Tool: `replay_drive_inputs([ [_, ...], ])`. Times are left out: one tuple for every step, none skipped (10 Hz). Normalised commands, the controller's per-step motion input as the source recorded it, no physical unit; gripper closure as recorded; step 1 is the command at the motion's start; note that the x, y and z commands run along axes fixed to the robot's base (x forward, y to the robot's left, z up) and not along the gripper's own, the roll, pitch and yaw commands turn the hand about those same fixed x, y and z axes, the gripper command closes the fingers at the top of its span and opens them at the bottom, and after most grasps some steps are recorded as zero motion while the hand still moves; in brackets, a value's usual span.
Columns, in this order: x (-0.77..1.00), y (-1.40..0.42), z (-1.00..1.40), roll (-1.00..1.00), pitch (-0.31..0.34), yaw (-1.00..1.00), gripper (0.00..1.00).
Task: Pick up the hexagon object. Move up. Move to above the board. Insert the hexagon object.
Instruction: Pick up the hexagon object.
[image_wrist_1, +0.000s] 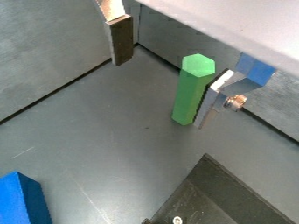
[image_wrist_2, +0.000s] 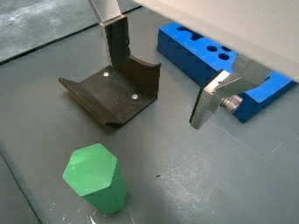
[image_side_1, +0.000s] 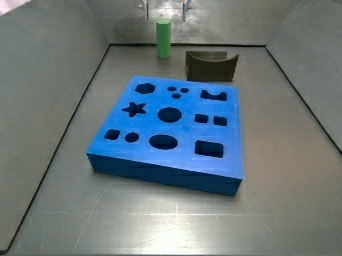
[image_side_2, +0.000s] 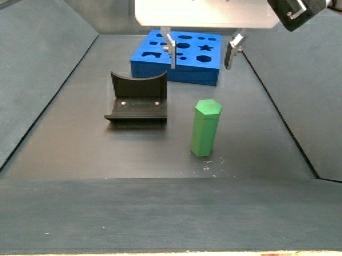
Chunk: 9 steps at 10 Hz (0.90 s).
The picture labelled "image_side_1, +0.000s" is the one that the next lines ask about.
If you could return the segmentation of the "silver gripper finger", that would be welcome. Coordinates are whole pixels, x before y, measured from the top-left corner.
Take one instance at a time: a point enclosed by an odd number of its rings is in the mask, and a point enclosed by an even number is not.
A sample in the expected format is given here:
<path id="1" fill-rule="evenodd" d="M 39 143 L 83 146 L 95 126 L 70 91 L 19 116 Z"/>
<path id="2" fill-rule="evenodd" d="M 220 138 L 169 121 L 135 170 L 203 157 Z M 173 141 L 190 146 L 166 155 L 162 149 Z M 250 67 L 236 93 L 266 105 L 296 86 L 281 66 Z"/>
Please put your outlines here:
<path id="1" fill-rule="evenodd" d="M 139 0 L 139 8 L 145 11 L 145 20 L 149 21 L 149 19 L 150 19 L 150 1 Z"/>
<path id="2" fill-rule="evenodd" d="M 186 22 L 187 12 L 191 9 L 191 1 L 193 0 L 182 0 L 182 21 Z"/>

